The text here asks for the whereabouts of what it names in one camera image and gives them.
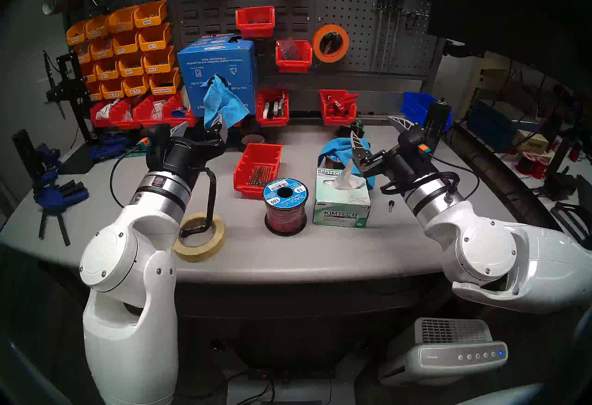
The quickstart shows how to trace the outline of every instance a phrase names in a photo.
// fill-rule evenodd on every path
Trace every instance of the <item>masking tape roll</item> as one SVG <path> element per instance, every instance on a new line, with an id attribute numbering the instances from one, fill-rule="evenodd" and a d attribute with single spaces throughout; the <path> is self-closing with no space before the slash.
<path id="1" fill-rule="evenodd" d="M 206 216 L 204 212 L 192 214 L 181 223 L 181 229 L 194 228 L 203 225 L 205 217 Z M 224 245 L 224 240 L 226 238 L 226 227 L 224 226 L 220 216 L 215 214 L 212 218 L 212 225 L 216 230 L 214 237 L 200 246 L 186 246 L 181 243 L 179 238 L 177 238 L 175 244 L 173 245 L 173 250 L 177 253 L 179 258 L 185 260 L 186 262 L 200 262 L 216 254 Z"/>
<path id="2" fill-rule="evenodd" d="M 331 54 L 324 54 L 321 51 L 321 40 L 323 37 L 331 32 L 335 32 L 339 34 L 341 37 L 342 43 L 341 46 L 337 51 Z M 327 24 L 321 27 L 318 31 L 315 32 L 313 36 L 313 50 L 314 54 L 317 56 L 319 60 L 322 62 L 337 62 L 339 61 L 345 54 L 347 53 L 349 48 L 349 36 L 348 33 L 340 26 L 336 26 L 335 24 Z"/>

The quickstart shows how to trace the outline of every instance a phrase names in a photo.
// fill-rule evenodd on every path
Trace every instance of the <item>blue cloth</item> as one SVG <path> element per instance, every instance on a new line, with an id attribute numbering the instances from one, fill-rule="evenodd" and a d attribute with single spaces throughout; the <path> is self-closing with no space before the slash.
<path id="1" fill-rule="evenodd" d="M 212 127 L 212 123 L 218 114 L 231 127 L 242 120 L 249 113 L 249 109 L 236 97 L 222 82 L 218 75 L 213 76 L 213 81 L 204 97 L 204 125 L 206 129 Z"/>
<path id="2" fill-rule="evenodd" d="M 367 139 L 360 139 L 360 141 L 362 142 L 362 145 L 366 150 L 370 150 L 370 144 L 368 144 Z M 351 140 L 346 137 L 338 137 L 337 139 L 333 139 L 327 142 L 327 144 L 321 150 L 320 155 L 318 155 L 317 167 L 320 166 L 323 162 L 324 156 L 336 157 L 339 161 L 342 162 L 344 166 L 347 166 L 349 160 L 353 159 Z M 356 165 L 353 165 L 352 174 L 358 176 L 360 175 L 360 171 L 358 170 Z M 376 177 L 372 176 L 366 179 L 368 188 L 370 190 L 374 188 L 375 178 Z"/>

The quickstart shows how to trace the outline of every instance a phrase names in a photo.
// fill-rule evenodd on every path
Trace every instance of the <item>kimtech wipes box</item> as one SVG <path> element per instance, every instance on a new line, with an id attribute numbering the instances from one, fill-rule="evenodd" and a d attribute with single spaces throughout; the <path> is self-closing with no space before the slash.
<path id="1" fill-rule="evenodd" d="M 177 55 L 183 81 L 195 116 L 204 116 L 207 82 L 216 73 L 228 82 L 234 93 L 255 114 L 257 70 L 255 47 L 240 35 L 204 35 Z"/>
<path id="2" fill-rule="evenodd" d="M 364 228 L 370 214 L 370 196 L 366 184 L 357 189 L 339 190 L 325 183 L 333 180 L 341 171 L 317 168 L 313 223 Z"/>

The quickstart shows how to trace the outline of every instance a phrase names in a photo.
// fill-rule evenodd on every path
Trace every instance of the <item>gray workbench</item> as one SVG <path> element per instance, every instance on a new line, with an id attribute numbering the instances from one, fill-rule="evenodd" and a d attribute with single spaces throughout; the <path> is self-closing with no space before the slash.
<path id="1" fill-rule="evenodd" d="M 391 126 L 366 126 L 364 137 L 373 151 L 390 149 L 397 142 L 398 132 Z M 242 155 L 227 151 L 209 162 L 216 174 L 217 198 L 215 212 L 226 225 L 226 242 L 215 256 L 201 262 L 188 263 L 176 259 L 178 279 L 182 282 L 280 284 L 292 282 L 335 282 L 343 280 L 392 278 L 427 274 L 441 270 L 440 245 L 428 239 L 401 196 L 394 196 L 395 207 L 388 212 L 390 197 L 379 187 L 388 180 L 376 178 L 371 191 L 372 209 L 365 229 L 318 226 L 312 223 L 314 206 L 314 175 L 317 156 L 333 136 L 334 128 L 319 125 L 288 126 L 279 132 L 278 143 L 284 146 L 279 174 L 302 181 L 310 190 L 306 205 L 308 224 L 296 236 L 279 237 L 270 233 L 263 223 L 263 201 L 243 198 L 233 189 L 233 172 Z M 444 143 L 436 155 L 451 163 L 465 166 Z M 434 162 L 440 170 L 454 170 Z M 0 242 L 8 247 L 77 268 L 84 248 L 96 231 L 112 223 L 121 208 L 111 198 L 109 175 L 114 161 L 97 164 L 88 174 L 61 176 L 84 182 L 90 193 L 86 201 L 70 207 L 64 221 L 71 245 L 65 247 L 57 219 L 47 220 L 46 237 L 37 238 L 41 210 L 30 192 L 15 210 L 0 233 Z M 117 168 L 114 190 L 125 204 L 146 173 L 145 159 L 126 158 Z M 460 193 L 469 193 L 475 176 L 460 174 Z M 200 177 L 186 210 L 187 214 L 205 212 L 208 179 Z M 478 215 L 514 221 L 504 205 L 481 184 L 471 197 Z"/>

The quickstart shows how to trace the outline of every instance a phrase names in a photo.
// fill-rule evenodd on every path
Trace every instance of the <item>yellow storage bin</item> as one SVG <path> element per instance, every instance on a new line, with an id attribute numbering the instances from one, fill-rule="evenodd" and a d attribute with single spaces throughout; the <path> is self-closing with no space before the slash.
<path id="1" fill-rule="evenodd" d="M 136 8 L 138 8 L 137 5 L 128 6 L 112 12 L 107 19 L 109 31 L 112 34 L 119 34 L 120 32 L 132 30 L 134 28 L 134 11 L 136 11 Z"/>
<path id="2" fill-rule="evenodd" d="M 84 27 L 86 26 L 86 21 L 80 21 L 75 23 L 72 27 L 70 27 L 66 31 L 66 40 L 69 45 L 76 45 L 78 43 L 82 43 L 86 40 L 86 36 L 84 34 Z"/>
<path id="3" fill-rule="evenodd" d="M 104 57 L 113 56 L 113 41 L 111 38 L 98 38 L 91 43 L 91 57 L 98 61 Z"/>
<path id="4" fill-rule="evenodd" d="M 143 56 L 144 53 L 141 51 L 120 56 L 118 62 L 120 75 L 122 77 L 144 75 L 144 68 L 142 67 Z"/>
<path id="5" fill-rule="evenodd" d="M 140 30 L 142 51 L 164 50 L 170 41 L 170 22 Z"/>
<path id="6" fill-rule="evenodd" d="M 97 16 L 92 18 L 86 23 L 84 32 L 88 39 L 104 37 L 109 33 L 109 24 L 105 15 Z"/>
<path id="7" fill-rule="evenodd" d="M 85 41 L 74 46 L 74 52 L 78 55 L 78 63 L 86 64 L 91 61 L 91 42 Z"/>
<path id="8" fill-rule="evenodd" d="M 149 51 L 143 59 L 146 73 L 166 73 L 173 68 L 175 53 L 172 46 L 167 46 L 164 50 Z"/>
<path id="9" fill-rule="evenodd" d="M 134 11 L 136 27 L 156 26 L 166 18 L 166 0 L 140 5 Z"/>
<path id="10" fill-rule="evenodd" d="M 120 78 L 101 82 L 101 94 L 105 99 L 119 99 L 123 97 L 123 81 Z"/>
<path id="11" fill-rule="evenodd" d="M 109 57 L 97 61 L 95 64 L 95 74 L 99 81 L 111 80 L 119 76 L 119 67 L 117 66 L 117 58 Z"/>
<path id="12" fill-rule="evenodd" d="M 137 77 L 127 77 L 123 80 L 123 91 L 126 96 L 138 96 L 144 94 L 150 89 L 150 76 L 142 75 Z"/>
<path id="13" fill-rule="evenodd" d="M 91 98 L 91 100 L 101 100 L 103 98 L 103 94 L 101 93 L 101 85 L 98 81 L 94 81 L 93 83 L 87 81 L 86 88 L 88 89 L 88 96 Z"/>
<path id="14" fill-rule="evenodd" d="M 150 77 L 150 90 L 155 96 L 175 94 L 181 78 L 179 68 L 174 67 L 167 73 L 155 73 Z"/>

